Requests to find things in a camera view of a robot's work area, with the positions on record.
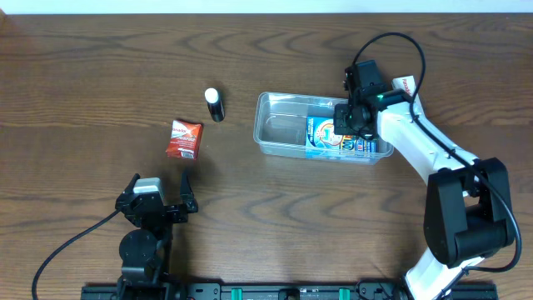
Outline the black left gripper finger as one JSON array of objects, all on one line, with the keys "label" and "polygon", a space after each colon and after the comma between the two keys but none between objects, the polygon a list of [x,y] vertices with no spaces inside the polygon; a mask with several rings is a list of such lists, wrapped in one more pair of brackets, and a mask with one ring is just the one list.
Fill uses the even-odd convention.
[{"label": "black left gripper finger", "polygon": [[184,171],[181,176],[180,199],[185,204],[193,204],[195,196],[189,183],[188,171]]},{"label": "black left gripper finger", "polygon": [[137,182],[137,180],[140,178],[140,175],[138,173],[135,173],[131,179],[131,181],[129,182],[129,184],[127,185],[127,187],[124,189],[123,193],[124,194],[130,194],[130,193],[133,193],[133,189],[135,187],[135,184]]}]

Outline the blue Cool Fever box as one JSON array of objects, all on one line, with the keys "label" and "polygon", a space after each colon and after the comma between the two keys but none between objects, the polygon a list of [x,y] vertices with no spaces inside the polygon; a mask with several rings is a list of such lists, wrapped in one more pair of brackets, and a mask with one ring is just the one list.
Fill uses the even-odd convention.
[{"label": "blue Cool Fever box", "polygon": [[332,118],[308,116],[306,119],[306,157],[347,160],[378,152],[377,141],[334,133]]}]

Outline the clear plastic container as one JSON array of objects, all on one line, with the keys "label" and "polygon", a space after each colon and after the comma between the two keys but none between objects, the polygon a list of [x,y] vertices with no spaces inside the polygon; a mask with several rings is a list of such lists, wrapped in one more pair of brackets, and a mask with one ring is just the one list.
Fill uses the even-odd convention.
[{"label": "clear plastic container", "polygon": [[378,152],[347,160],[306,157],[306,119],[308,116],[332,118],[337,104],[346,99],[280,92],[264,92],[258,98],[253,137],[265,154],[311,160],[373,165],[394,152],[394,147],[380,139]]}]

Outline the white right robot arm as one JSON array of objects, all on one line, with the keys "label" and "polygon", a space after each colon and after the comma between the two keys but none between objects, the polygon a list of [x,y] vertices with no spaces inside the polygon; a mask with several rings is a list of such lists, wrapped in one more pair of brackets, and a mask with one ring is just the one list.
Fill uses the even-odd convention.
[{"label": "white right robot arm", "polygon": [[[521,231],[512,212],[508,172],[455,145],[426,118],[416,94],[358,88],[333,115],[335,132],[390,143],[426,183],[427,249],[404,276],[411,299],[446,299],[470,272],[504,273],[519,262]],[[504,267],[481,266],[502,248],[515,253]]]}]

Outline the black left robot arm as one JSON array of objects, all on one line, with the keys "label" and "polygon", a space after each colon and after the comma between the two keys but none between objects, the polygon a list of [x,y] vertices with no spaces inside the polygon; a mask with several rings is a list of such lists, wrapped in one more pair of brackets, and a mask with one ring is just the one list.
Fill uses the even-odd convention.
[{"label": "black left robot arm", "polygon": [[198,204],[184,172],[179,187],[180,202],[163,203],[162,181],[135,174],[118,196],[115,208],[136,227],[120,242],[122,275],[115,299],[186,299],[187,288],[169,275],[172,228],[198,212]]}]

